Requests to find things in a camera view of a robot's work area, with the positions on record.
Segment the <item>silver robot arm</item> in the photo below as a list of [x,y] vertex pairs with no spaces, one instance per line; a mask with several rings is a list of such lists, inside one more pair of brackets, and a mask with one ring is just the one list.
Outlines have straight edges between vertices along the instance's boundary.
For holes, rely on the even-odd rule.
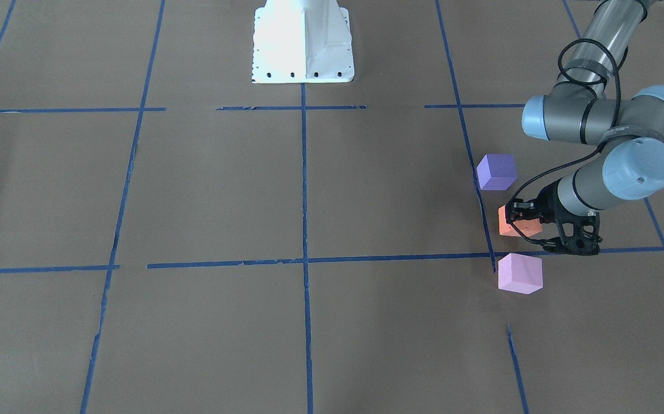
[[595,256],[602,241],[600,213],[664,189],[664,86],[621,95],[619,71],[628,44],[648,16],[652,1],[603,1],[581,39],[560,52],[552,91],[534,96],[521,116],[524,133],[544,141],[590,145],[578,168],[547,185],[531,200],[514,194],[506,223],[536,220],[558,234],[533,239],[547,252]]

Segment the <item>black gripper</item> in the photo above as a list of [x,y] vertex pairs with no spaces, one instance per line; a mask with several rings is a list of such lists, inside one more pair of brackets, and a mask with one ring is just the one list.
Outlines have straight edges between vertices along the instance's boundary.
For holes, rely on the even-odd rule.
[[555,247],[561,242],[560,236],[536,238],[545,224],[575,223],[581,224],[587,231],[600,229],[600,215],[576,215],[566,209],[558,194],[559,182],[552,182],[539,192],[537,199],[522,200],[515,198],[506,204],[506,222],[511,231],[525,241],[540,247]]

